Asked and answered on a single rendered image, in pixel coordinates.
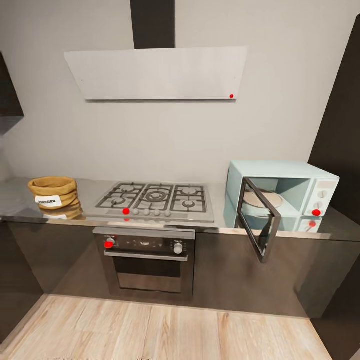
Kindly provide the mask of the microwave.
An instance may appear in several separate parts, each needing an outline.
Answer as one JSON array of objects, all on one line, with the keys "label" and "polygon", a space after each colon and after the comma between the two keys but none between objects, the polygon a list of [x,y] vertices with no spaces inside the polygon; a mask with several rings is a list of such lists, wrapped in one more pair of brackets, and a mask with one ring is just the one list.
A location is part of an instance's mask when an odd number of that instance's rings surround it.
[{"label": "microwave", "polygon": [[303,161],[232,159],[227,191],[262,264],[282,216],[325,215],[340,177]]}]

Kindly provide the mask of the popcorn bag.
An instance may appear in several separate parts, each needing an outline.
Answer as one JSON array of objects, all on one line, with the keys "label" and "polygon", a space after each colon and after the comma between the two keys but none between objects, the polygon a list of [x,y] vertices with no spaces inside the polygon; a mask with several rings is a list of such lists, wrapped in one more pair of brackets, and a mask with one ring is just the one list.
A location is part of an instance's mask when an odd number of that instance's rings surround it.
[{"label": "popcorn bag", "polygon": [[35,202],[45,210],[58,210],[78,204],[77,188],[75,179],[64,176],[39,177],[28,184]]}]

